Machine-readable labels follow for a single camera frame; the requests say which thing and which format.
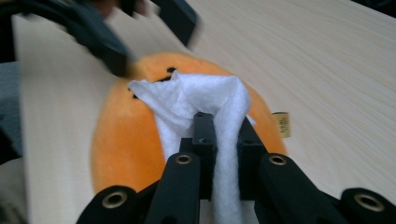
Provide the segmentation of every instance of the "label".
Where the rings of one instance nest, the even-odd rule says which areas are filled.
[[[282,136],[282,138],[290,137],[289,113],[276,112],[273,114],[273,117],[276,120],[277,128],[278,128],[279,133]]]

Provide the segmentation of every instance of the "wooden table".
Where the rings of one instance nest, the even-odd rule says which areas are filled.
[[[395,19],[347,0],[189,2],[202,19],[191,53],[290,113],[285,143],[319,189],[396,203]],[[93,197],[92,131],[116,78],[60,26],[14,21],[30,223],[74,223]],[[187,51],[154,15],[108,23],[137,58]]]

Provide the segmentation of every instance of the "brass ring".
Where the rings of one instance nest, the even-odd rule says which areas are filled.
[[[178,164],[188,164],[192,161],[192,157],[189,155],[180,155],[176,157],[176,162]]]
[[[112,192],[102,200],[102,206],[109,209],[120,207],[125,203],[127,197],[128,196],[124,191],[119,190]]]
[[[375,212],[382,212],[385,209],[384,204],[369,194],[359,193],[354,199],[360,206]]]
[[[281,156],[271,156],[269,160],[271,163],[273,163],[275,165],[286,165],[286,163],[287,163],[285,158],[283,158]]]

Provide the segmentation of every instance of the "white cloth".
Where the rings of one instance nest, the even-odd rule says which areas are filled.
[[[128,87],[154,111],[166,160],[178,152],[180,138],[192,137],[195,113],[214,116],[218,144],[212,191],[214,219],[216,223],[244,223],[236,142],[250,99],[242,81],[235,76],[175,71],[169,81],[132,81]]]

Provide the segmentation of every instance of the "orange fabric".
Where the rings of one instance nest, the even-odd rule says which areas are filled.
[[[167,69],[180,73],[230,75],[211,62],[184,53],[162,52],[142,58],[130,67],[110,91],[92,140],[92,182],[96,192],[113,185],[140,191],[157,181],[165,161],[152,111],[127,89],[132,79],[157,81],[169,77]],[[247,85],[249,115],[254,129],[270,152],[286,154],[276,122],[260,95]]]

